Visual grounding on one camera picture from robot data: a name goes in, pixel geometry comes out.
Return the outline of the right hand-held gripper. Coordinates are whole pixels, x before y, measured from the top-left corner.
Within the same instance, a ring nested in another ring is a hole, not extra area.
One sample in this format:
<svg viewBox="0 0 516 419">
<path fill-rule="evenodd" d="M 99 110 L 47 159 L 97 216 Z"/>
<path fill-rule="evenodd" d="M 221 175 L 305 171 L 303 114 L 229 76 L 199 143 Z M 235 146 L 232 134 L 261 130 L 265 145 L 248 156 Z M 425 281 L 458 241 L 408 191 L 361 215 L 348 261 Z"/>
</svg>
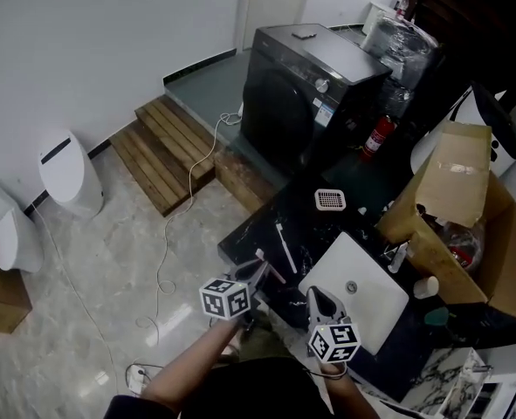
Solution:
<svg viewBox="0 0 516 419">
<path fill-rule="evenodd" d="M 306 352 L 321 363 L 346 363 L 361 347 L 356 324 L 330 291 L 311 285 L 306 291 L 309 337 Z"/>
</svg>

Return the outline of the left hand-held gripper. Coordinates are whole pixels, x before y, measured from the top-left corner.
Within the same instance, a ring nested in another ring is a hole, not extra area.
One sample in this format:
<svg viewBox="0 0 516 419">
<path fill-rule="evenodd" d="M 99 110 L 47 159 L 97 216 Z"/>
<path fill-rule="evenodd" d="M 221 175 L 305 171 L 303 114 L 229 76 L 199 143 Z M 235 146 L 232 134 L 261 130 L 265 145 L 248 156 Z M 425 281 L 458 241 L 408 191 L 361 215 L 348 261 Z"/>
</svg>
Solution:
<svg viewBox="0 0 516 419">
<path fill-rule="evenodd" d="M 203 313 L 212 319 L 242 319 L 258 309 L 258 291 L 269 273 L 265 261 L 248 261 L 233 268 L 227 277 L 212 278 L 200 289 Z"/>
</svg>

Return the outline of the white toothbrush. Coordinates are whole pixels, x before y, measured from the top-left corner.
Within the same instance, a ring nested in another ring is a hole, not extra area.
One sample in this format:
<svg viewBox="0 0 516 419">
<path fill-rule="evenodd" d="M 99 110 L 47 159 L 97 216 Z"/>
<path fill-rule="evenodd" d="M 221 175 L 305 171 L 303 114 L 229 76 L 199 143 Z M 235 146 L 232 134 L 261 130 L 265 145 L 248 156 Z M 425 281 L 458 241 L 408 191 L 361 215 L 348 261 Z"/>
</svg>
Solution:
<svg viewBox="0 0 516 419">
<path fill-rule="evenodd" d="M 283 226 L 281 223 L 275 223 L 275 226 L 276 226 L 277 232 L 279 234 L 279 239 L 280 239 L 281 245 L 283 247 L 283 250 L 285 252 L 287 261 L 292 269 L 292 272 L 293 272 L 293 274 L 298 274 L 298 270 L 293 261 L 292 254 L 291 254 L 291 252 L 288 248 L 287 242 L 285 241 L 284 236 L 283 236 Z"/>
</svg>

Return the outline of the cream cup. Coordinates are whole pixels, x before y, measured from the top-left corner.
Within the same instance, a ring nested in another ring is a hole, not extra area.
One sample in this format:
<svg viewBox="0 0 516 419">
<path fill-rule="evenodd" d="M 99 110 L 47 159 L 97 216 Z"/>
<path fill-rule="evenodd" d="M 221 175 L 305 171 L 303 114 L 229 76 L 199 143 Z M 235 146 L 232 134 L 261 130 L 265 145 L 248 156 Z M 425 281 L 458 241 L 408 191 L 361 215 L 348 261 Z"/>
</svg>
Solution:
<svg viewBox="0 0 516 419">
<path fill-rule="evenodd" d="M 435 276 L 422 278 L 415 282 L 413 287 L 416 299 L 427 299 L 436 296 L 439 291 L 439 281 Z"/>
</svg>

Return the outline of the green cup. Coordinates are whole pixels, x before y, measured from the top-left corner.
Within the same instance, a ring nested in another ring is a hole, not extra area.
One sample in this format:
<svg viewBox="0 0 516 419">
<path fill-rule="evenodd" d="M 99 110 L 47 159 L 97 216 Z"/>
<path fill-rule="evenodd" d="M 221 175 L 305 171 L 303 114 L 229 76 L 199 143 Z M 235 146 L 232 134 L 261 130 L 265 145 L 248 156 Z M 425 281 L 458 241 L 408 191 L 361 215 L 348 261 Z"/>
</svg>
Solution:
<svg viewBox="0 0 516 419">
<path fill-rule="evenodd" d="M 423 322 L 427 326 L 447 326 L 450 317 L 450 311 L 441 306 L 424 315 Z"/>
</svg>

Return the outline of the person's right forearm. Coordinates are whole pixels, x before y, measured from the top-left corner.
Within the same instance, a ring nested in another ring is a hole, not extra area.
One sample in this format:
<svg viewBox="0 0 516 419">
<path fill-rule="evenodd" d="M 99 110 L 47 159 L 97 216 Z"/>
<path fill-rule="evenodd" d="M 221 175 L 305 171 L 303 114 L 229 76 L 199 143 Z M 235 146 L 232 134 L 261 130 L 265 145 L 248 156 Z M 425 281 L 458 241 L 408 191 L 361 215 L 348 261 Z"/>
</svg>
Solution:
<svg viewBox="0 0 516 419">
<path fill-rule="evenodd" d="M 339 380 L 324 380 L 336 419 L 379 419 L 348 374 Z"/>
</svg>

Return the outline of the white sink basin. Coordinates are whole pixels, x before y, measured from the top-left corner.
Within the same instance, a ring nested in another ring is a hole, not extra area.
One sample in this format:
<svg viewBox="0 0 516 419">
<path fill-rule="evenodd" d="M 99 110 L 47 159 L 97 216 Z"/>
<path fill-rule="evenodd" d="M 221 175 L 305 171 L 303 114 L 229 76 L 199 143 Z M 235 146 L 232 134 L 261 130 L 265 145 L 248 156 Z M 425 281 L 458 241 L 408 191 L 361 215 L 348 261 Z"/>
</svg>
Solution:
<svg viewBox="0 0 516 419">
<path fill-rule="evenodd" d="M 396 326 L 409 295 L 347 233 L 342 232 L 300 281 L 305 294 L 316 285 L 345 306 L 361 346 L 376 355 Z"/>
</svg>

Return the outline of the black marble vanity table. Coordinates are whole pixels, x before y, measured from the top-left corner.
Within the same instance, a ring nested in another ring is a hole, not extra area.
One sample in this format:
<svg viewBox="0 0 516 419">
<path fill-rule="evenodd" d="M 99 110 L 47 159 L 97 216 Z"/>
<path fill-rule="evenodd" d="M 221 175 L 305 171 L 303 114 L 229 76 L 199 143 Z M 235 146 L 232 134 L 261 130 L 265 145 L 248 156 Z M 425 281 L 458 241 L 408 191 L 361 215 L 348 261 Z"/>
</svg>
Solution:
<svg viewBox="0 0 516 419">
<path fill-rule="evenodd" d="M 298 331 L 307 327 L 299 282 L 340 233 L 348 233 L 379 265 L 388 264 L 383 255 L 386 242 L 375 222 L 411 178 L 409 162 L 399 154 L 381 153 L 362 161 L 351 152 L 323 173 L 307 171 L 286 179 L 274 170 L 262 173 L 242 155 L 224 148 L 215 156 L 215 167 L 217 179 L 251 213 L 219 244 L 220 256 L 230 264 L 241 264 L 261 249 L 286 280 L 285 285 L 276 278 L 265 283 L 265 302 Z M 317 189 L 341 190 L 347 207 L 317 210 Z M 283 226 L 298 274 L 287 261 L 275 223 Z M 399 401 L 436 348 L 516 345 L 516 319 L 487 306 L 457 306 L 450 326 L 425 325 L 424 315 L 441 304 L 440 299 L 411 300 L 378 354 L 356 355 L 353 373 Z"/>
</svg>

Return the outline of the white power strip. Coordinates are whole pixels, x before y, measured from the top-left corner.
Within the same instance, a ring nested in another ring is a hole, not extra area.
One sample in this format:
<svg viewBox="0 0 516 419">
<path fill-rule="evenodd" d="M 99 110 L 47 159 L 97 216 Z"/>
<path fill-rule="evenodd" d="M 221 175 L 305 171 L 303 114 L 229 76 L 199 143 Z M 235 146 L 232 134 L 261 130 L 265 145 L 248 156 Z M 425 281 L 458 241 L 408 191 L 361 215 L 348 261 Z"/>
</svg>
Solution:
<svg viewBox="0 0 516 419">
<path fill-rule="evenodd" d="M 140 395 L 145 388 L 146 372 L 143 367 L 133 364 L 126 370 L 126 384 L 135 395 Z"/>
</svg>

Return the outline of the chrome cabinet faucet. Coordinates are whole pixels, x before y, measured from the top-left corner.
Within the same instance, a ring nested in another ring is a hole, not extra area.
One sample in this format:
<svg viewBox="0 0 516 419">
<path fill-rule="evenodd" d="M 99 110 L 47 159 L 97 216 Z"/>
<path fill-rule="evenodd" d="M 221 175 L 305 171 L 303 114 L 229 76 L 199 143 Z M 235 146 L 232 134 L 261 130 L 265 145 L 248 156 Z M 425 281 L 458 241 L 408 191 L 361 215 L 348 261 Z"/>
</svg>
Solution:
<svg viewBox="0 0 516 419">
<path fill-rule="evenodd" d="M 493 367 L 490 365 L 479 365 L 477 362 L 466 362 L 461 370 L 461 375 L 463 377 L 487 377 L 493 370 Z"/>
</svg>

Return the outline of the black washing machine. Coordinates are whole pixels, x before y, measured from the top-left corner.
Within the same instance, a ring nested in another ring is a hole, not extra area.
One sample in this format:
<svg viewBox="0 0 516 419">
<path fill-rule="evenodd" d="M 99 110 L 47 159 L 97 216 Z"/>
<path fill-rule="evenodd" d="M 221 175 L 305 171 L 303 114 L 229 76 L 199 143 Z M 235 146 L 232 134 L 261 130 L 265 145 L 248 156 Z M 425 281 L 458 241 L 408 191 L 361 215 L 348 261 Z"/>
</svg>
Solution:
<svg viewBox="0 0 516 419">
<path fill-rule="evenodd" d="M 314 31 L 299 40 L 294 31 Z M 241 134 L 274 168 L 318 167 L 352 136 L 391 74 L 362 48 L 321 24 L 258 28 L 243 90 Z"/>
</svg>

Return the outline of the white toilet black lid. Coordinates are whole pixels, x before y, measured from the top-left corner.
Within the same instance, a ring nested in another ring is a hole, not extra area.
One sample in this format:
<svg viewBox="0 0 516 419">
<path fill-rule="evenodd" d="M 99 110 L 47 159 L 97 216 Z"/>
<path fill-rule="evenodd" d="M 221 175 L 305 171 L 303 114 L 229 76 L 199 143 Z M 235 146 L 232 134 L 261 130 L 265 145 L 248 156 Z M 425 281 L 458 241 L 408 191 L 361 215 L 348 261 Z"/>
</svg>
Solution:
<svg viewBox="0 0 516 419">
<path fill-rule="evenodd" d="M 501 177 L 516 162 L 516 127 L 510 114 L 499 104 L 504 94 L 493 95 L 482 85 L 472 83 L 441 122 L 413 147 L 410 156 L 412 173 L 415 174 L 430 155 L 443 131 L 444 123 L 449 121 L 492 129 L 491 171 Z"/>
</svg>

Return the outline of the plastic-wrapped black appliance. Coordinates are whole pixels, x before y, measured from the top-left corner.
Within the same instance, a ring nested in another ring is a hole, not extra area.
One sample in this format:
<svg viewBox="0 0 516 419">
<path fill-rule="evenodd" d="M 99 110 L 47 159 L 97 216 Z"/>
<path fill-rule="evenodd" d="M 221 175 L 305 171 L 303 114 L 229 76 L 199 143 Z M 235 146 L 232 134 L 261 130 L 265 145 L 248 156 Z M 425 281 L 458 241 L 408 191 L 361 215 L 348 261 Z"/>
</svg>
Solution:
<svg viewBox="0 0 516 419">
<path fill-rule="evenodd" d="M 378 97 L 382 113 L 393 120 L 403 117 L 438 47 L 435 38 L 407 20 L 376 17 L 361 48 L 391 70 Z"/>
</svg>

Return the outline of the white door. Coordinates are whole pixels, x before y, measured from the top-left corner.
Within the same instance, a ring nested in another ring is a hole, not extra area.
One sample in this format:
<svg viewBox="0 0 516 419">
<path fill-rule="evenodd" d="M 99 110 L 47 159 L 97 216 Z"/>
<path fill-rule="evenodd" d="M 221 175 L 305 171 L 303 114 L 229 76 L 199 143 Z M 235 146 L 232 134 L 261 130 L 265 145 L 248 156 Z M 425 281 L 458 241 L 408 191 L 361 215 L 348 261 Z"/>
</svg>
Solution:
<svg viewBox="0 0 516 419">
<path fill-rule="evenodd" d="M 305 6 L 306 0 L 239 0 L 237 49 L 251 48 L 257 28 L 299 24 Z"/>
</svg>

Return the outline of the dark wooden staircase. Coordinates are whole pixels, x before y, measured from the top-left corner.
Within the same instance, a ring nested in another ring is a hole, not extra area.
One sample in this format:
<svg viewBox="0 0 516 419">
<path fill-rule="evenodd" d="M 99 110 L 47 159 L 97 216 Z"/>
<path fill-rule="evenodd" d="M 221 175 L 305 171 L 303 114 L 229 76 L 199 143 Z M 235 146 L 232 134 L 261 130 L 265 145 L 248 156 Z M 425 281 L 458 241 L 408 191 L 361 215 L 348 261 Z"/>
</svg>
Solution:
<svg viewBox="0 0 516 419">
<path fill-rule="evenodd" d="M 469 80 L 516 106 L 516 0 L 409 0 L 406 18 L 435 37 Z"/>
</svg>

